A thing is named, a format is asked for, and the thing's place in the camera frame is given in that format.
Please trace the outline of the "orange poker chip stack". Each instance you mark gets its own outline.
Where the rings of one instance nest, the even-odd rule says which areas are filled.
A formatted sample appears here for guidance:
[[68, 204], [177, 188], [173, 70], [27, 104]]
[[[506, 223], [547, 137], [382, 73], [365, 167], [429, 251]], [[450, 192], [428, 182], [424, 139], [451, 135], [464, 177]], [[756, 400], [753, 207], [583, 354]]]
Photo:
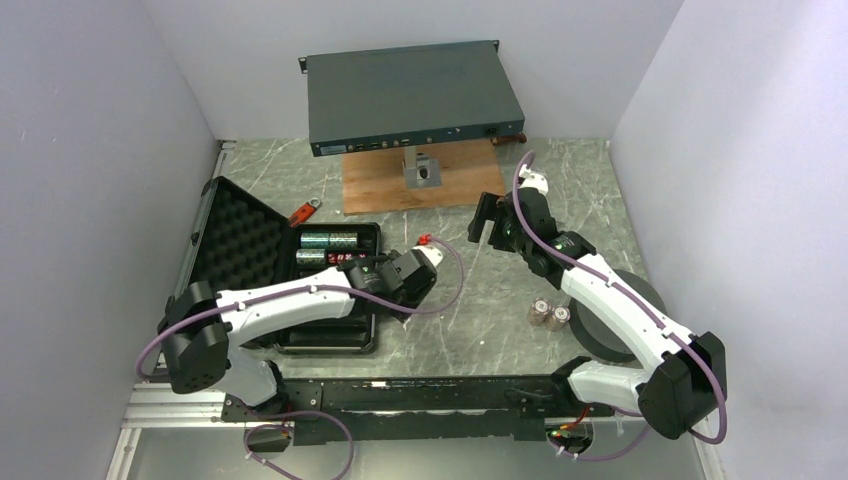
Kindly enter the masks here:
[[556, 332], [565, 328], [571, 318], [570, 309], [564, 305], [552, 307], [545, 316], [544, 326], [548, 331]]
[[545, 298], [536, 298], [529, 307], [527, 321], [530, 325], [541, 326], [547, 322], [551, 304]]

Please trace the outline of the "black poker set case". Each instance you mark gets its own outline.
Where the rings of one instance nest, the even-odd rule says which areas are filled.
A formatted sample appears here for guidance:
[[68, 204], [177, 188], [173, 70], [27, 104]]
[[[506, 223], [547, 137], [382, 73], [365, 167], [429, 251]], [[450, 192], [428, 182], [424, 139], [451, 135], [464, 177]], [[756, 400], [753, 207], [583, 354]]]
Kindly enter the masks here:
[[[295, 252], [305, 232], [356, 232], [358, 247], [324, 249], [344, 258], [370, 257], [382, 250], [375, 222], [305, 223], [288, 218], [219, 176], [208, 181], [173, 295], [206, 281], [214, 290], [247, 290], [297, 280], [335, 264], [300, 266]], [[368, 354], [377, 345], [377, 318], [356, 308], [340, 319], [324, 319], [280, 330], [251, 342], [252, 349], [275, 348], [284, 354]]]

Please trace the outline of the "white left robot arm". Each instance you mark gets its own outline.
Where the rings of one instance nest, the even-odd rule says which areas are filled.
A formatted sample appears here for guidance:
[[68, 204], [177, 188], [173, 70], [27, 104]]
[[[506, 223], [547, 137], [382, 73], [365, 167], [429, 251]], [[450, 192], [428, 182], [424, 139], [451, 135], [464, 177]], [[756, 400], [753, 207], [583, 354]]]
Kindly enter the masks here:
[[217, 388], [264, 420], [287, 406], [279, 368], [248, 352], [264, 335], [312, 321], [381, 310], [409, 314], [435, 285], [443, 253], [415, 246], [347, 262], [317, 274], [252, 290], [215, 291], [206, 281], [173, 300], [157, 327], [171, 389]]

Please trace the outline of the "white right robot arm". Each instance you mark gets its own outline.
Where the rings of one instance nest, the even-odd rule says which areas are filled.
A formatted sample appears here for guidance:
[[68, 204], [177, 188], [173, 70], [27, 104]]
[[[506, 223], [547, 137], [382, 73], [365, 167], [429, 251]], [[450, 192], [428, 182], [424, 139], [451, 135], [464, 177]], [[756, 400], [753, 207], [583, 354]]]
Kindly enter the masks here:
[[550, 392], [557, 411], [574, 415], [588, 403], [605, 404], [637, 412], [658, 434], [677, 439], [720, 409], [727, 396], [723, 342], [667, 317], [588, 240], [559, 229], [544, 194], [535, 188], [484, 192], [468, 225], [469, 241], [479, 242], [488, 221], [494, 224], [490, 246], [519, 254], [535, 275], [594, 315], [640, 365], [601, 353], [590, 330], [580, 328], [575, 336], [591, 354], [555, 372]]

